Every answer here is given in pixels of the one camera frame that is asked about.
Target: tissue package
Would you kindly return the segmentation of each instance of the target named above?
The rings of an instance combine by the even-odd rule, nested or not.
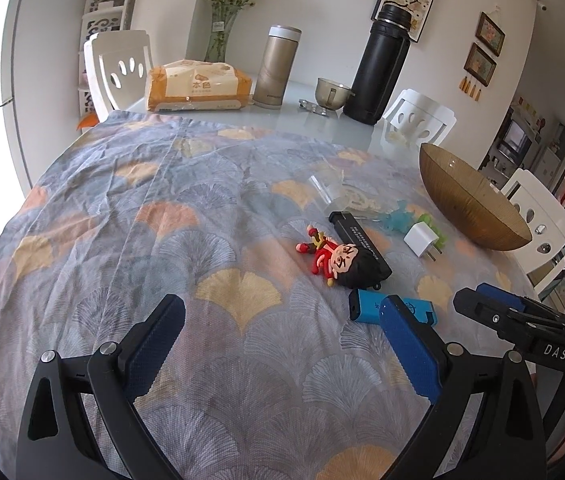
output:
[[[235,110],[245,106],[251,78],[227,63],[183,59],[150,70],[147,110]]]

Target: thermos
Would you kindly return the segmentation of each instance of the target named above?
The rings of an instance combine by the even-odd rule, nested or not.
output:
[[[371,25],[367,47],[343,110],[364,124],[376,124],[389,103],[409,50],[411,14],[385,2]]]
[[[273,109],[283,105],[291,65],[302,33],[300,29],[282,25],[274,25],[269,30],[254,90],[255,105]]]

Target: brown glass bowl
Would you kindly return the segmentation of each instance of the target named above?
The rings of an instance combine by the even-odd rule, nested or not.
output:
[[[520,213],[467,162],[440,146],[420,146],[420,174],[438,209],[476,245],[513,251],[531,242]]]

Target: blue lighter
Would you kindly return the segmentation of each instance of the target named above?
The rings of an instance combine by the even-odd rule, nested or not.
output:
[[[381,303],[387,298],[382,292],[370,290],[352,290],[349,294],[349,319],[361,323],[380,324],[378,310]],[[431,301],[401,298],[411,313],[421,323],[434,326],[438,322],[434,305]]]

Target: black thermos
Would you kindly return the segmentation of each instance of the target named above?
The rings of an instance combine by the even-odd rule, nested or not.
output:
[[[411,14],[385,2],[371,32],[354,79],[344,114],[364,124],[376,124],[383,116],[396,86],[407,51]]]

